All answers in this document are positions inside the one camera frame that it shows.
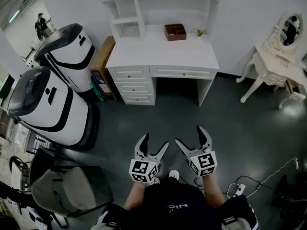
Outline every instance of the potted plant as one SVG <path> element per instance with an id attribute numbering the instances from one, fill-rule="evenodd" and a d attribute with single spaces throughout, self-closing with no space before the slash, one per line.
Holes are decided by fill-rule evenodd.
<path id="1" fill-rule="evenodd" d="M 203 36 L 203 35 L 206 35 L 206 34 L 207 34 L 206 30 L 202 30 L 202 29 L 197 28 L 197 34 L 196 34 L 196 36 L 197 36 L 198 39 L 201 39 L 202 36 Z"/>

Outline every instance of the robot's black top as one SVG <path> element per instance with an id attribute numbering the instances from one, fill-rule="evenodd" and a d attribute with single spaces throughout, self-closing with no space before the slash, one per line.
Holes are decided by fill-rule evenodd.
<path id="1" fill-rule="evenodd" d="M 39 58 L 55 49 L 62 48 L 71 44 L 81 31 L 82 26 L 77 23 L 70 24 L 62 27 L 61 29 L 58 29 L 53 34 L 51 34 L 51 36 L 41 46 L 41 48 L 34 56 L 34 59 Z"/>
<path id="2" fill-rule="evenodd" d="M 35 67 L 22 75 L 10 99 L 9 116 L 27 115 L 36 109 L 49 81 L 50 72 L 48 67 Z"/>

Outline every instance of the white vanity table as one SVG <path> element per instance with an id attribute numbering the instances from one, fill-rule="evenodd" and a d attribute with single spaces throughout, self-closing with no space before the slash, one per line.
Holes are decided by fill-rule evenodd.
<path id="1" fill-rule="evenodd" d="M 297 17 L 300 21 L 300 29 L 296 29 L 299 35 L 290 45 L 285 46 L 283 42 L 286 35 L 282 28 L 289 21 L 289 18 L 293 16 Z M 252 60 L 247 63 L 242 77 L 237 79 L 236 82 L 242 82 L 252 66 L 255 66 L 259 76 L 248 92 L 241 98 L 241 103 L 244 103 L 263 82 L 267 85 L 276 85 L 275 89 L 277 89 L 278 87 L 285 87 L 286 81 L 290 79 L 303 86 L 305 93 L 307 93 L 307 77 L 301 65 L 296 63 L 296 52 L 303 38 L 303 33 L 302 16 L 295 13 L 285 13 L 267 41 L 262 46 L 255 46 L 256 53 L 253 55 Z M 290 95 L 290 98 L 302 102 L 306 97 L 295 92 Z M 286 100 L 288 98 L 282 100 L 280 108 Z"/>
<path id="2" fill-rule="evenodd" d="M 116 41 L 106 68 L 126 104 L 155 105 L 157 78 L 196 79 L 202 104 L 219 70 L 210 42 L 218 1 L 103 0 Z M 185 26 L 186 40 L 167 41 L 164 25 L 172 23 Z M 198 39 L 197 27 L 208 34 Z"/>

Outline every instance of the forearm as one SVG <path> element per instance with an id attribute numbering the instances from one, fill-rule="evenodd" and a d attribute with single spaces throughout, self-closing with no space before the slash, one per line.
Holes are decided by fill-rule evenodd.
<path id="1" fill-rule="evenodd" d="M 217 181 L 213 174 L 203 176 L 202 183 L 204 188 L 205 199 L 209 206 L 213 208 L 218 208 L 223 203 L 225 203 L 223 193 L 219 185 L 217 184 Z"/>
<path id="2" fill-rule="evenodd" d="M 145 188 L 145 183 L 135 182 L 126 200 L 124 209 L 131 210 L 133 208 L 142 206 Z"/>

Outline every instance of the fluorescent light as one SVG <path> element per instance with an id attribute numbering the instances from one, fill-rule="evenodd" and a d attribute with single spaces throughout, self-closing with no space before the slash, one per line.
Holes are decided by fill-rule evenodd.
<path id="1" fill-rule="evenodd" d="M 18 10 L 13 16 L 12 18 L 10 19 L 9 23 L 11 23 L 15 18 L 16 16 L 19 14 L 20 10 Z"/>

